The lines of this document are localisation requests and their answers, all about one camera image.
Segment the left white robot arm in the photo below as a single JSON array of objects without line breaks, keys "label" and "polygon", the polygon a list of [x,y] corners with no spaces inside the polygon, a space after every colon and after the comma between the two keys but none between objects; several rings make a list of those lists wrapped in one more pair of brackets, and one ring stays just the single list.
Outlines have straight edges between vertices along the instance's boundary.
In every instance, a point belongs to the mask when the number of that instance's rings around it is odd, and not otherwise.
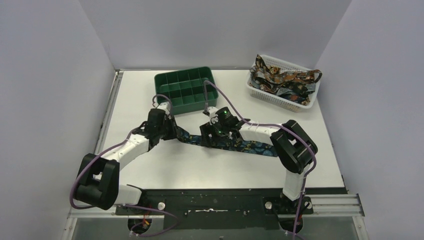
[{"label": "left white robot arm", "polygon": [[166,109],[152,108],[140,126],[130,130],[126,138],[99,154],[86,154],[71,187],[69,202],[74,209],[128,205],[130,211],[141,215],[148,208],[143,191],[135,186],[120,184],[121,170],[137,157],[148,153],[161,140],[178,136],[175,117]]}]

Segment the green compartment tray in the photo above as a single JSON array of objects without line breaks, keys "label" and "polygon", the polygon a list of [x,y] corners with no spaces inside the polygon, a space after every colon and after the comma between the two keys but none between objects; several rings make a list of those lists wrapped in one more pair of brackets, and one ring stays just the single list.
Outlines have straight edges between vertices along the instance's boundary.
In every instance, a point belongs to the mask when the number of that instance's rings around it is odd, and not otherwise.
[{"label": "green compartment tray", "polygon": [[212,70],[208,66],[159,73],[154,76],[155,92],[166,96],[172,103],[174,115],[203,111],[205,103],[209,107],[217,105],[219,94],[210,84],[215,83]]}]

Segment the white plastic basket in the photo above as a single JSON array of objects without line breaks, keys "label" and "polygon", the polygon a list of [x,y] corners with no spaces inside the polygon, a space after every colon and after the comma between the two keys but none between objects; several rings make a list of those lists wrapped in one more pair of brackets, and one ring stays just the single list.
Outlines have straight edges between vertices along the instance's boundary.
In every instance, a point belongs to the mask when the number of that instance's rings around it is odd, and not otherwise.
[{"label": "white plastic basket", "polygon": [[258,54],[247,75],[251,97],[299,113],[317,99],[323,73],[265,54]]}]

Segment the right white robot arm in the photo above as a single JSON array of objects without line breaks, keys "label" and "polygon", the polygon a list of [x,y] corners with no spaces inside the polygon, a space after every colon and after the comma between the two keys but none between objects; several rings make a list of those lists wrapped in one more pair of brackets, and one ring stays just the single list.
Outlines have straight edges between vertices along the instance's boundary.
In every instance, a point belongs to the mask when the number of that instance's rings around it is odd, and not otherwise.
[{"label": "right white robot arm", "polygon": [[306,172],[318,148],[296,121],[259,123],[232,115],[228,107],[210,106],[203,114],[209,120],[200,126],[202,146],[248,148],[259,152],[270,147],[286,169],[282,194],[291,201],[302,195]]}]

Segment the blue patterned tie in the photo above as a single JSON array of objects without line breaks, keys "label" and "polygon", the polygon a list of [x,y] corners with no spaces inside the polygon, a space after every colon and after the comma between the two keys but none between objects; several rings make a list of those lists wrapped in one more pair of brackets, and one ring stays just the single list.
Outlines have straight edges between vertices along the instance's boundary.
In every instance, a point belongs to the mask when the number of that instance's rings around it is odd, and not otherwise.
[{"label": "blue patterned tie", "polygon": [[211,137],[209,138],[210,144],[208,145],[201,135],[189,134],[189,132],[184,129],[181,129],[180,131],[181,135],[178,136],[177,139],[181,143],[267,157],[278,156],[277,151],[271,144],[252,140],[231,139],[229,137]]}]

